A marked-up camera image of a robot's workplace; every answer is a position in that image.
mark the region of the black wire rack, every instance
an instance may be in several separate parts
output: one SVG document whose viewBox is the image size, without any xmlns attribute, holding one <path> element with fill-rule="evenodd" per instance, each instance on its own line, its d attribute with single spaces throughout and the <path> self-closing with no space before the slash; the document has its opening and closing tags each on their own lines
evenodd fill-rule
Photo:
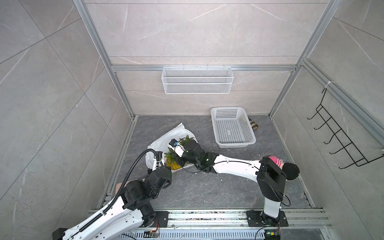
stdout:
<svg viewBox="0 0 384 240">
<path fill-rule="evenodd" d="M 320 129 L 321 127 L 323 127 L 324 125 L 327 125 L 327 126 L 329 127 L 329 129 L 332 131 L 333 134 L 332 134 L 331 139 L 330 139 L 328 142 L 324 142 L 324 143 L 325 143 L 325 144 L 329 144 L 329 143 L 332 141 L 333 137 L 335 137 L 335 138 L 338 140 L 338 142 L 341 144 L 341 146 L 342 146 L 341 149 L 337 150 L 336 152 L 330 152 L 330 154 L 336 154 L 336 153 L 338 153 L 338 152 L 340 152 L 341 150 L 344 149 L 344 150 L 347 152 L 348 156 L 352 159 L 353 163 L 351 163 L 350 165 L 348 165 L 348 166 L 346 166 L 346 167 L 339 167 L 339 168 L 340 168 L 340 169 L 345 169 L 345 168 L 350 167 L 350 166 L 352 166 L 352 165 L 356 165 L 356 166 L 358 166 L 358 167 L 361 167 L 361 166 L 363 166 L 363 165 L 365 165 L 365 164 L 367 164 L 367 163 L 373 162 L 373 161 L 375 161 L 375 160 L 377 160 L 377 159 L 379 159 L 379 158 L 384 157 L 384 154 L 383 154 L 382 156 L 377 157 L 377 158 L 375 158 L 375 159 L 373 159 L 373 160 L 371 160 L 371 161 L 368 161 L 368 160 L 365 158 L 365 156 L 364 156 L 364 155 L 361 153 L 361 151 L 356 147 L 356 145 L 355 145 L 355 144 L 353 143 L 353 141 L 349 138 L 349 136 L 344 132 L 344 130 L 340 127 L 340 125 L 336 122 L 336 120 L 329 114 L 329 112 L 327 111 L 327 109 L 325 109 L 324 106 L 322 105 L 322 103 L 323 103 L 323 99 L 324 99 L 324 96 L 325 96 L 325 93 L 326 93 L 326 92 L 327 92 L 327 89 L 324 88 L 323 91 L 321 92 L 321 93 L 324 93 L 324 94 L 323 94 L 323 97 L 322 97 L 322 99 L 321 99 L 321 102 L 320 102 L 319 106 L 317 106 L 317 108 L 316 108 L 316 113 L 315 113 L 311 118 L 307 118 L 307 119 L 308 119 L 308 120 L 311 120 L 311 119 L 314 118 L 316 115 L 319 115 L 319 116 L 323 119 L 324 123 L 323 123 L 319 128 L 313 128 L 313 129 L 315 129 L 315 130 L 319 130 L 319 129 Z M 328 118 L 327 120 L 326 120 L 326 119 L 324 118 L 324 116 L 322 116 L 321 113 L 320 113 L 320 110 L 322 110 L 322 109 L 329 115 L 329 118 Z M 329 122 L 330 120 L 333 120 L 333 122 L 336 123 L 336 125 L 337 125 L 337 127 L 338 127 L 336 130 L 333 130 L 333 129 L 329 126 L 328 122 Z M 343 134 L 348 138 L 348 140 L 349 140 L 349 143 L 348 143 L 348 144 L 343 145 L 343 143 L 340 141 L 339 137 L 336 135 L 336 134 L 339 133 L 339 132 L 340 132 L 340 134 L 343 133 Z M 359 152 L 359 154 L 361 155 L 362 158 L 359 159 L 359 160 L 357 160 L 357 161 L 355 161 L 355 160 L 353 159 L 353 157 L 351 156 L 351 154 L 349 153 L 349 151 L 347 150 L 347 147 L 354 147 L 354 148 Z"/>
</svg>

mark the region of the white wire basket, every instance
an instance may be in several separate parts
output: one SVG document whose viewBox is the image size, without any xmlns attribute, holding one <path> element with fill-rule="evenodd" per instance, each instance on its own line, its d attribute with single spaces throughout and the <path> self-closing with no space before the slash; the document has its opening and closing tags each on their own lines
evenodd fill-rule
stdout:
<svg viewBox="0 0 384 240">
<path fill-rule="evenodd" d="M 220 148 L 246 147 L 256 142 L 244 108 L 212 108 L 211 117 L 215 140 Z"/>
<path fill-rule="evenodd" d="M 165 67 L 161 75 L 166 94 L 229 93 L 233 82 L 230 67 Z"/>
</svg>

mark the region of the pineapple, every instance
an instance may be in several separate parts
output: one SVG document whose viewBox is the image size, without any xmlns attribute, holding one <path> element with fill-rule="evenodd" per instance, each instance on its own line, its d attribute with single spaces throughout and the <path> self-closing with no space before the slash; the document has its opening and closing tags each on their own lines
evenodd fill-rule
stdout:
<svg viewBox="0 0 384 240">
<path fill-rule="evenodd" d="M 193 137 L 189 138 L 189 136 L 187 135 L 184 138 L 180 138 L 179 144 L 184 146 L 185 143 L 187 143 L 188 141 L 190 141 L 192 139 L 193 139 Z M 175 157 L 172 155 L 172 153 L 174 153 L 174 150 L 170 147 L 168 149 L 169 149 L 169 152 L 165 153 L 167 166 L 169 166 L 172 170 L 180 169 L 181 166 L 177 164 Z"/>
</svg>

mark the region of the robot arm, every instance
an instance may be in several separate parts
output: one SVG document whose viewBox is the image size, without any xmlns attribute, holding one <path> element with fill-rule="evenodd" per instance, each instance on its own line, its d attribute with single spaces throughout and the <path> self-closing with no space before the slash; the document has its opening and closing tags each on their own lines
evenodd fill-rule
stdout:
<svg viewBox="0 0 384 240">
<path fill-rule="evenodd" d="M 171 170 L 159 167 L 147 175 L 144 180 L 128 182 L 113 206 L 111 200 L 106 206 L 80 224 L 70 228 L 59 228 L 52 233 L 53 240 L 109 240 L 130 229 L 149 226 L 155 211 L 149 201 L 159 194 L 160 189 L 172 183 Z"/>
<path fill-rule="evenodd" d="M 169 145 L 175 150 L 175 159 L 182 167 L 190 162 L 204 172 L 228 173 L 258 182 L 265 197 L 261 214 L 263 224 L 275 226 L 279 222 L 286 175 L 271 159 L 265 157 L 261 161 L 248 161 L 225 157 L 205 152 L 194 140 L 182 146 L 173 139 Z M 57 229 L 52 233 L 53 240 L 109 240 L 130 229 L 149 226 L 156 215 L 149 201 L 172 183 L 172 174 L 170 167 L 164 167 L 161 163 L 144 180 L 130 181 L 124 187 L 129 174 L 147 151 L 153 151 L 157 161 L 161 161 L 161 152 L 152 149 L 144 151 L 132 165 L 118 194 L 109 204 L 70 229 Z"/>
<path fill-rule="evenodd" d="M 176 162 L 182 167 L 189 162 L 204 172 L 233 174 L 258 182 L 265 197 L 264 223 L 276 225 L 279 222 L 286 174 L 270 158 L 264 157 L 261 161 L 230 158 L 205 152 L 195 140 L 182 146 L 172 139 L 169 146 L 174 149 Z"/>
</svg>

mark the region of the wall hook rack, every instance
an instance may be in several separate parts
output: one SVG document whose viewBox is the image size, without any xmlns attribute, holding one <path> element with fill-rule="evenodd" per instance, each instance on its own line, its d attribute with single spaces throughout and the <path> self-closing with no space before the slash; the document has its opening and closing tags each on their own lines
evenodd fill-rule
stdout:
<svg viewBox="0 0 384 240">
<path fill-rule="evenodd" d="M 353 141 L 349 138 L 349 136 L 344 132 L 344 130 L 340 127 L 340 125 L 336 122 L 336 120 L 329 114 L 329 112 L 327 111 L 327 109 L 325 109 L 324 106 L 322 105 L 322 103 L 323 103 L 323 99 L 324 99 L 324 96 L 325 96 L 325 93 L 326 93 L 326 92 L 327 92 L 327 89 L 324 88 L 323 91 L 321 92 L 321 93 L 324 93 L 324 94 L 323 94 L 323 97 L 322 97 L 322 99 L 321 99 L 321 102 L 320 102 L 319 106 L 317 106 L 317 108 L 316 108 L 316 113 L 315 113 L 311 118 L 307 118 L 307 119 L 308 119 L 308 120 L 311 120 L 311 119 L 314 118 L 316 115 L 319 115 L 319 116 L 323 119 L 324 123 L 323 123 L 319 128 L 313 128 L 313 129 L 318 130 L 318 129 L 320 129 L 321 127 L 323 127 L 324 125 L 327 125 L 328 128 L 332 131 L 333 134 L 332 134 L 331 139 L 330 139 L 328 142 L 324 142 L 324 143 L 325 143 L 325 144 L 329 144 L 329 143 L 332 141 L 333 137 L 336 137 L 336 139 L 338 140 L 338 142 L 339 142 L 339 143 L 341 144 L 341 146 L 342 146 L 341 149 L 337 150 L 336 152 L 330 152 L 330 154 L 336 154 L 336 153 L 338 153 L 338 152 L 340 152 L 341 150 L 344 149 L 344 150 L 347 152 L 348 156 L 352 159 L 353 163 L 351 163 L 350 165 L 348 165 L 348 166 L 346 166 L 346 167 L 339 167 L 339 169 L 345 169 L 345 168 L 350 167 L 350 166 L 352 166 L 352 165 L 356 165 L 356 166 L 360 167 L 360 166 L 363 166 L 363 165 L 365 165 L 365 164 L 367 164 L 367 163 L 373 162 L 373 161 L 375 161 L 375 160 L 377 160 L 377 159 L 379 159 L 379 158 L 384 157 L 384 154 L 383 154 L 382 156 L 377 157 L 377 158 L 375 158 L 375 159 L 373 159 L 373 160 L 370 160 L 370 161 L 367 160 L 367 159 L 365 158 L 365 156 L 364 156 L 364 155 L 361 153 L 361 151 L 356 147 L 356 145 L 355 145 L 355 144 L 353 143 Z M 329 115 L 329 118 L 328 118 L 327 120 L 326 120 L 326 119 L 324 118 L 324 116 L 322 116 L 321 113 L 320 113 L 320 110 L 322 110 L 322 109 Z M 337 125 L 337 127 L 338 127 L 338 130 L 337 130 L 337 131 L 334 131 L 334 130 L 329 126 L 329 124 L 328 124 L 328 121 L 329 121 L 329 120 L 333 120 L 333 121 L 336 123 L 336 125 Z M 340 141 L 340 139 L 338 138 L 338 136 L 336 135 L 336 134 L 339 133 L 340 131 L 341 131 L 341 132 L 348 138 L 349 143 L 348 143 L 347 145 L 343 145 L 342 142 Z M 356 148 L 356 150 L 361 154 L 361 157 L 362 157 L 362 158 L 359 159 L 359 160 L 357 160 L 357 161 L 355 161 L 355 160 L 353 159 L 353 157 L 350 155 L 350 153 L 348 152 L 348 150 L 347 150 L 347 147 L 348 147 L 348 146 Z"/>
</svg>

